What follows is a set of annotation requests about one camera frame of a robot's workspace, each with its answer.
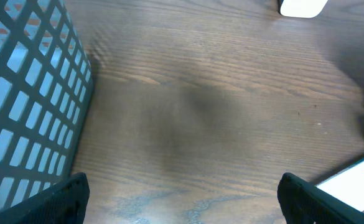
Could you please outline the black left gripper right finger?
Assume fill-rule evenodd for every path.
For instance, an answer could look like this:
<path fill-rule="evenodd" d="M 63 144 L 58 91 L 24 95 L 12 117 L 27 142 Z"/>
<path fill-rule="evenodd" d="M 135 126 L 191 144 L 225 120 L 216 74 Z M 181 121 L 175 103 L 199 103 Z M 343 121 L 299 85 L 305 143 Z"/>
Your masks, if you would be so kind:
<path fill-rule="evenodd" d="M 287 224 L 364 224 L 364 213 L 286 172 L 278 184 L 278 202 Z"/>

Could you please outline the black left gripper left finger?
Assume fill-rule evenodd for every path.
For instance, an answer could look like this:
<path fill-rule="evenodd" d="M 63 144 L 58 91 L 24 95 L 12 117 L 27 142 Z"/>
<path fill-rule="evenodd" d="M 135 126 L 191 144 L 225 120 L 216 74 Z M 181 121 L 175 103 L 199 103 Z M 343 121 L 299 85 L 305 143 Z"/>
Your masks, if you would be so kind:
<path fill-rule="evenodd" d="M 0 212 L 0 224 L 81 224 L 90 189 L 80 172 Z"/>

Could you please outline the white green Panadol box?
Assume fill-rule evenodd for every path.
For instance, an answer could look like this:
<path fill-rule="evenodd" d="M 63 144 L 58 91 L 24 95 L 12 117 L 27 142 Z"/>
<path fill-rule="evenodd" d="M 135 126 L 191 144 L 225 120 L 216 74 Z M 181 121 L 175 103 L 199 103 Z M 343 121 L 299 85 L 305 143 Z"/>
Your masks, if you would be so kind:
<path fill-rule="evenodd" d="M 364 211 L 364 161 L 335 174 L 316 187 L 356 210 Z"/>

